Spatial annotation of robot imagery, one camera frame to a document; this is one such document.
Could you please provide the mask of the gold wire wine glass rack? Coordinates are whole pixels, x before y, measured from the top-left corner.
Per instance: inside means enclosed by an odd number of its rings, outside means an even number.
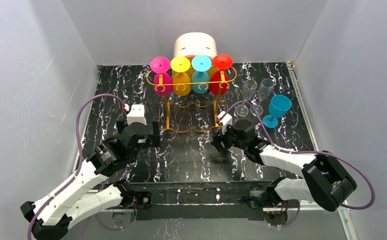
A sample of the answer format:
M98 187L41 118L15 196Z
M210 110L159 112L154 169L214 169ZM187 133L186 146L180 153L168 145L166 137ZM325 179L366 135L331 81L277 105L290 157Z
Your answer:
M215 66L212 66L209 70L212 72L212 75L213 75L218 69ZM233 66L231 66L229 68L229 71L234 73L234 77L229 79L228 89L229 89L230 85L233 83L233 81L238 76L238 72ZM149 77L149 75L152 72L153 71L150 70L147 73L146 81L151 86L154 86L154 89L155 89L156 85L150 81L150 77ZM210 80L208 82L206 82L207 86L208 86L207 89L210 88L211 77L212 76L210 76L209 77ZM215 98L212 98L210 93L208 94L205 92L204 93L205 96L199 96L198 93L191 91L189 94L187 94L185 96L180 96L178 99L176 99L176 101L171 101L170 97L173 95L175 95L174 91L172 91L171 94L168 94L168 95L164 94L162 96L162 101L159 103L160 109L159 109L159 114L158 114L158 122L164 123L163 127L160 129L161 131L172 131L175 133L184 134L184 133L188 133L191 131L195 131L198 133L204 133L204 132L209 132L212 129L222 128L222 126L218 125L216 123L216 121L217 121L218 114L221 112L220 106L224 107L223 111L225 111L226 113L228 112L227 102L222 98L223 95L218 94L218 95L215 95ZM205 109L208 107L213 109L213 111L210 112L209 115L212 116L212 119L214 120L213 123L209 124L209 128L207 128L207 129L197 128L193 125L189 125L188 128L185 130L173 128L172 124L174 123L174 121L172 120L172 113L175 114L182 109L188 111L190 108Z

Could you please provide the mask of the blue front wine glass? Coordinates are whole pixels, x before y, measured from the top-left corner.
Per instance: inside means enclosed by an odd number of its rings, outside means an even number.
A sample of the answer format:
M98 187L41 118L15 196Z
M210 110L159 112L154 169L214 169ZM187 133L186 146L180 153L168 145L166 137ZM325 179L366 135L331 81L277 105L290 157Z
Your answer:
M269 104L269 114L263 117L263 124L267 128L276 128L279 118L284 116L292 107L291 100L282 94L277 94L271 98Z

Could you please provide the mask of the clear wine glass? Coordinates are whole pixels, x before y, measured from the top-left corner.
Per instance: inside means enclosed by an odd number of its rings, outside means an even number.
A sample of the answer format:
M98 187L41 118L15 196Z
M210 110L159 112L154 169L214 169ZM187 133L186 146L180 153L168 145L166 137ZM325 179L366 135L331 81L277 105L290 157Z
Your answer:
M264 110L261 103L271 94L275 82L270 78L265 78L261 81L257 91L257 103L250 108L251 114L255 117L259 117L263 114Z

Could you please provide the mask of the red wine glass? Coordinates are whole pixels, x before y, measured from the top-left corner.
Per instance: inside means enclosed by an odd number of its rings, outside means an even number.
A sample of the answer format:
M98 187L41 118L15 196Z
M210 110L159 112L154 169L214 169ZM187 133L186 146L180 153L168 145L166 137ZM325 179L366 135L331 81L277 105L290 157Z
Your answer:
M217 71L210 78L209 91L214 95L224 95L229 88L229 76L225 70L233 65L233 59L227 54L218 54L212 62Z

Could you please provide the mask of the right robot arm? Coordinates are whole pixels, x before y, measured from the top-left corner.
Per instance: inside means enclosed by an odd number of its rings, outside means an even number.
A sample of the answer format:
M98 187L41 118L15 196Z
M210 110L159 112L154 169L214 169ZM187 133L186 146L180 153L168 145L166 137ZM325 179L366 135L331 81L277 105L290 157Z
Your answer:
M328 152L295 154L278 148L259 137L248 120L227 123L212 137L211 144L220 153L235 147L253 163L298 175L298 179L280 177L266 188L267 201L274 205L288 200L309 201L334 212L357 189L352 176Z

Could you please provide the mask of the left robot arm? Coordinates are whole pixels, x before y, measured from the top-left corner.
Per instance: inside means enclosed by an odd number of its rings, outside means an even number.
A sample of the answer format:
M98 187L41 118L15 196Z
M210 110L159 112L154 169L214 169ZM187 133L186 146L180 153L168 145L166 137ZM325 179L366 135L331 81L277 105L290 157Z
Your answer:
M126 180L89 192L134 163L140 150L160 147L159 123L152 121L151 126L118 121L118 133L99 144L76 172L45 197L24 202L20 210L29 221L27 238L61 240L77 223L102 210L125 204L137 208L142 197Z

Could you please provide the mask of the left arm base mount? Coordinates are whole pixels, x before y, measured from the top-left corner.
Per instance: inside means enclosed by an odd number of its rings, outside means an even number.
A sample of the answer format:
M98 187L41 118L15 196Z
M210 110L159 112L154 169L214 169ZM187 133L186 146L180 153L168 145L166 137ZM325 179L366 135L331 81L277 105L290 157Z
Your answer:
M148 210L152 205L150 191L136 191L128 198L123 199L121 205L112 213L112 221L116 228L125 229L134 224L139 210Z

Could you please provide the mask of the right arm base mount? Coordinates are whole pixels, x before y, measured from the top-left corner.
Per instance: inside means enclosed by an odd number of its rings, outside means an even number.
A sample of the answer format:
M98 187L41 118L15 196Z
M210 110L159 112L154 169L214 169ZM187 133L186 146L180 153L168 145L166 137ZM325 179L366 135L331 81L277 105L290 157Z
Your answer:
M292 225L298 219L301 207L299 201L280 200L275 193L264 189L251 190L247 196L238 199L238 203L263 210L266 224L277 229Z

